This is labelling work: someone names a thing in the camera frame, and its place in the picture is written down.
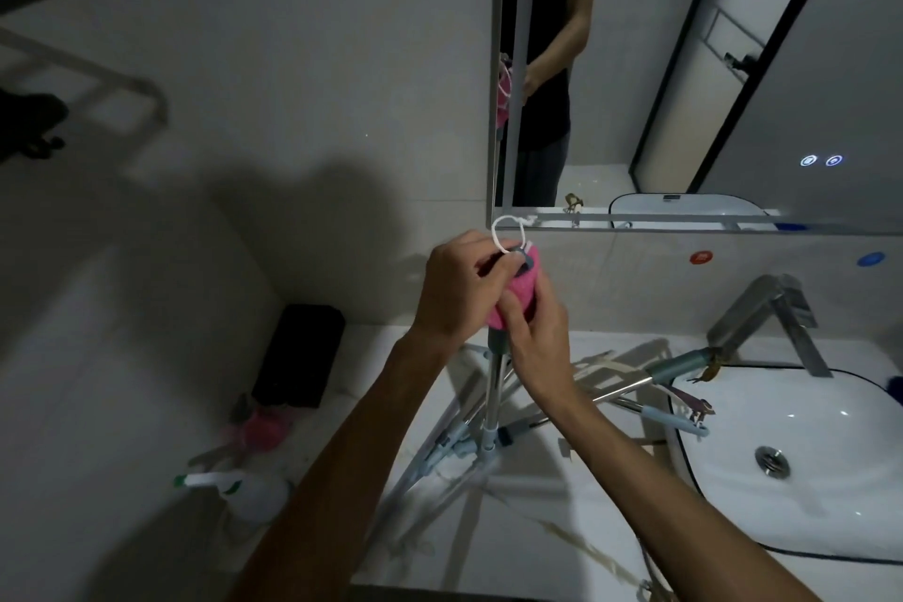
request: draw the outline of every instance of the white sink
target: white sink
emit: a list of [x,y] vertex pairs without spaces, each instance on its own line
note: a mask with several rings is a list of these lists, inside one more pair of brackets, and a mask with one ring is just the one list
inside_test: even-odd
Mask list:
[[[903,564],[903,406],[876,383],[837,370],[828,379],[725,367],[708,383],[674,387],[716,411],[705,438],[668,432],[675,469],[755,541],[786,554]],[[760,468],[763,446],[783,453],[787,478]]]

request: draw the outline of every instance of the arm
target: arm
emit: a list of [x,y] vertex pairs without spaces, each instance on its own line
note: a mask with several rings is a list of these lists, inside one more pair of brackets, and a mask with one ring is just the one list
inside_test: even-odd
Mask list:
[[683,481],[625,436],[573,382],[567,314],[545,274],[528,325],[505,293],[499,307],[517,375],[577,451],[681,599],[696,602],[818,598]]
[[553,76],[570,67],[590,40],[593,0],[567,0],[567,22],[541,55],[526,66],[524,100]]
[[313,463],[245,566],[230,600],[341,600],[404,434],[448,360],[486,323],[523,264],[468,231],[433,251],[413,326],[378,379]]

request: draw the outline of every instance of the black case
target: black case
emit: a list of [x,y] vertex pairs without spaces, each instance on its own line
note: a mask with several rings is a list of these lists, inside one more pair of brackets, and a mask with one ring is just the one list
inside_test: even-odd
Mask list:
[[345,317],[325,305],[289,305],[279,317],[251,395],[262,405],[319,407]]

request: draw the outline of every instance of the drain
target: drain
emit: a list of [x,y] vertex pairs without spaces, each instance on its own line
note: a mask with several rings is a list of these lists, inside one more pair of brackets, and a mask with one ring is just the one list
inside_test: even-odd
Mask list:
[[771,478],[787,478],[790,475],[790,463],[784,453],[767,445],[756,449],[756,464]]

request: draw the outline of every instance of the mirror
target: mirror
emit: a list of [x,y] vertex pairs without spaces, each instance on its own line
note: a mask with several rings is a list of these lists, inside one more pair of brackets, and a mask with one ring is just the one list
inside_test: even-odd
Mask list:
[[493,216],[897,231],[901,1],[501,0]]

